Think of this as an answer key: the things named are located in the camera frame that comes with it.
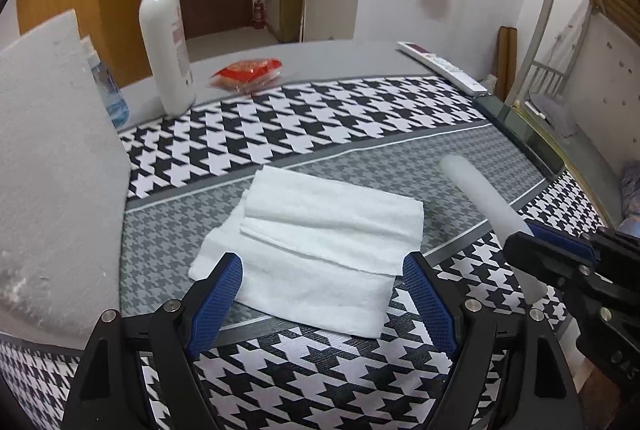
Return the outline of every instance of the bottle label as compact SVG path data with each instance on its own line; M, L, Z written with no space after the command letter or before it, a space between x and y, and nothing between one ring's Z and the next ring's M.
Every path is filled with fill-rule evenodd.
M187 53L187 43L184 38L184 27L182 26L182 17L180 16L180 10L178 10L177 20L172 24L174 27L174 45L175 54L178 57L178 67L180 68L180 75L185 80L187 86L193 81L191 78L185 78L189 73L190 62L189 53Z

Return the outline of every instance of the silver bolt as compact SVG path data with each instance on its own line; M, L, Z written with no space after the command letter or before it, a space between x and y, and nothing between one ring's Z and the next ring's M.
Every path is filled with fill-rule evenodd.
M102 313L102 316L100 317L100 320L102 320L105 323L113 322L115 319L116 319L116 312L113 309L107 309L107 311Z
M171 300L167 300L162 305L162 308L168 313L173 313L174 311L178 311L178 309L180 309L180 301L172 298Z
M470 298L465 302L465 307L472 313L477 313L482 309L482 304L475 298Z
M606 307L600 308L600 318L602 318L606 322L610 322L613 318L611 311L609 311Z
M529 316L536 322L542 322L545 319L545 314L540 309L532 309L529 311Z

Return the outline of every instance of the white lotion bottle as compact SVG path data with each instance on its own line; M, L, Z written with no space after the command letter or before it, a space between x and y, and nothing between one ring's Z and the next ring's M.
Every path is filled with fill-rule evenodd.
M170 117L178 117L191 107L196 97L180 1L142 0L139 18L160 100Z

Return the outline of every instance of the blue textured pad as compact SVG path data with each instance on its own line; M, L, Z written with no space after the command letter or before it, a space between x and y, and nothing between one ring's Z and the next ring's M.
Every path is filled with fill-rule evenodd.
M452 357L458 350L453 333L453 318L440 296L411 255L404 258L402 274L404 285L429 332L431 342L437 350Z
M211 348L241 283L242 262L234 255L193 317L191 337L186 348L190 358L195 360L201 352Z
M578 242L559 233L555 233L552 230L545 230L543 227L533 223L527 223L527 226L537 239L561 248L561 250L573 253L580 260L584 261L585 264L590 264L591 266L598 264L593 248L586 241L584 243Z

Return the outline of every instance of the folded white cloth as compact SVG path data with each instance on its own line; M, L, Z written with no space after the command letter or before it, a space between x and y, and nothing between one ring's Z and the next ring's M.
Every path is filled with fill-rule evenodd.
M240 232L343 266L402 275L420 250L424 210L409 197L265 166L255 174Z
M364 338L378 338L395 273L366 273L326 260L286 251L240 232L248 192L229 219L206 236L189 277L206 278L222 255L242 260L236 300L294 322Z

